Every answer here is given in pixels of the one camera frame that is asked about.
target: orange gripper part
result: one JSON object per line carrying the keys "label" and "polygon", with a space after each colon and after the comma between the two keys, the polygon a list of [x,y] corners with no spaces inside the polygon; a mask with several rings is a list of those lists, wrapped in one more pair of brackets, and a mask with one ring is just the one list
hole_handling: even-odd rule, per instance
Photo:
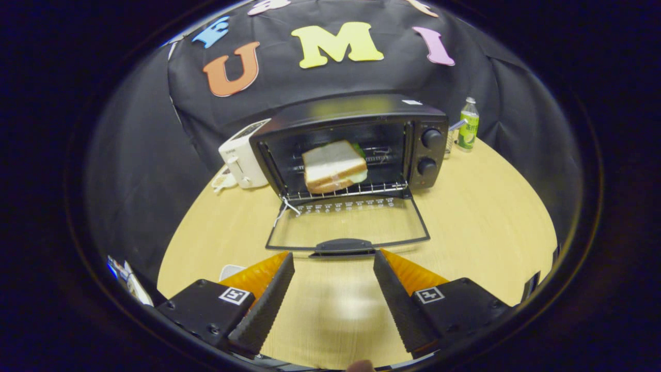
{"label": "orange gripper part", "polygon": [[441,275],[433,273],[424,267],[413,263],[401,256],[382,249],[385,259],[390,264],[390,268],[395,272],[409,296],[415,291],[435,287],[448,280]]}
{"label": "orange gripper part", "polygon": [[227,285],[251,292],[254,295],[254,303],[264,294],[264,291],[273,280],[280,265],[285,260],[289,252],[276,254],[271,258],[260,261],[244,270],[225,278],[219,284]]}

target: bread slice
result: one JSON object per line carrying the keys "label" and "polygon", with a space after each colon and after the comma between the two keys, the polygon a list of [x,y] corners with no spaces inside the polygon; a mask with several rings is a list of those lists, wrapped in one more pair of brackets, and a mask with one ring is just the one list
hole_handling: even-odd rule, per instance
{"label": "bread slice", "polygon": [[331,181],[330,183],[325,183],[324,185],[314,187],[312,190],[308,188],[308,191],[310,191],[312,194],[332,193],[333,191],[345,189],[355,183],[361,183],[367,178],[368,172],[362,171],[355,175],[350,175],[349,177],[339,179],[337,182]]}
{"label": "bread slice", "polygon": [[314,194],[344,189],[367,178],[367,162],[347,140],[305,152],[303,164],[305,186]]}

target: black cloth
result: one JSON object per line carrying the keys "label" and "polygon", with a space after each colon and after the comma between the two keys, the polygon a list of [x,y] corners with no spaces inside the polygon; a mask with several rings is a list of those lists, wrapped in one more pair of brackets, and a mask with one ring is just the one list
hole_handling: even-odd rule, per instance
{"label": "black cloth", "polygon": [[103,256],[129,261],[156,283],[179,222],[213,173],[200,162],[167,88],[160,48],[119,86],[86,159],[85,199]]}
{"label": "black cloth", "polygon": [[[283,106],[367,92],[408,95],[451,122],[466,97],[475,98],[478,137],[528,180],[559,241],[567,237],[583,188],[571,124],[544,83],[496,40],[451,13],[432,7],[439,18],[430,17],[404,1],[296,1],[250,17],[253,5],[229,11],[229,32],[207,49],[192,39],[220,16],[163,46],[108,104],[89,152],[87,195],[98,219],[95,237],[108,253],[156,281],[178,222],[222,165],[217,149],[224,141]],[[384,59],[354,62],[345,55],[340,63],[329,58],[325,66],[301,69],[301,41],[291,32],[318,25],[337,34],[346,22],[370,23]],[[414,26],[438,31],[455,65],[430,62]],[[253,84],[229,97],[213,95],[204,66],[227,55],[227,78],[237,79],[243,67],[234,50],[254,41],[260,46]],[[553,247],[531,249],[551,254]]]}

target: white toaster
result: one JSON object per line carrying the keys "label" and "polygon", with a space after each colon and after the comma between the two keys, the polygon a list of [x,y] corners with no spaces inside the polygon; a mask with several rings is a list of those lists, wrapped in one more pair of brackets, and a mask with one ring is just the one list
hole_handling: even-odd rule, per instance
{"label": "white toaster", "polygon": [[260,187],[268,183],[253,154],[249,138],[269,120],[271,119],[264,119],[246,126],[218,148],[223,161],[239,186],[244,189]]}

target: letter m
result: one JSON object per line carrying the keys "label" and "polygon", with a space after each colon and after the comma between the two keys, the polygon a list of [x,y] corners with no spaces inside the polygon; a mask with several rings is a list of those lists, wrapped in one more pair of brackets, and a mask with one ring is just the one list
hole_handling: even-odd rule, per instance
{"label": "letter m", "polygon": [[347,22],[342,25],[337,35],[319,26],[295,29],[292,31],[292,36],[300,38],[303,47],[303,60],[299,65],[301,68],[312,68],[328,63],[329,59],[321,55],[320,49],[336,62],[341,62],[349,46],[351,46],[349,59],[352,61],[382,60],[383,53],[374,46],[369,35],[370,28],[369,23]]}

